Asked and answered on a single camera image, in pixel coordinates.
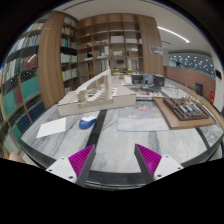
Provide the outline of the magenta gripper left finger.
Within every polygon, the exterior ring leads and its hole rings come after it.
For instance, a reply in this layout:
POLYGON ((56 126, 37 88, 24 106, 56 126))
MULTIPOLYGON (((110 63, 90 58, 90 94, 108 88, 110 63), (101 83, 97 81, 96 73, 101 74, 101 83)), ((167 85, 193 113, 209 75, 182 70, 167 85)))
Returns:
POLYGON ((84 187, 95 155, 95 145, 90 145, 70 157, 59 158, 46 171, 84 187))

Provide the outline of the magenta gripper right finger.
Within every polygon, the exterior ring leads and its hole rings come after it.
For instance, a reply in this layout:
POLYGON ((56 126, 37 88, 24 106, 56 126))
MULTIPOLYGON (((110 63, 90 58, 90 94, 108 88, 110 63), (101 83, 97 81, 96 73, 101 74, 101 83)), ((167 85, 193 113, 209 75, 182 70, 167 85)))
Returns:
POLYGON ((134 154, 146 184, 183 169, 171 156, 160 155, 139 144, 135 145, 134 154))

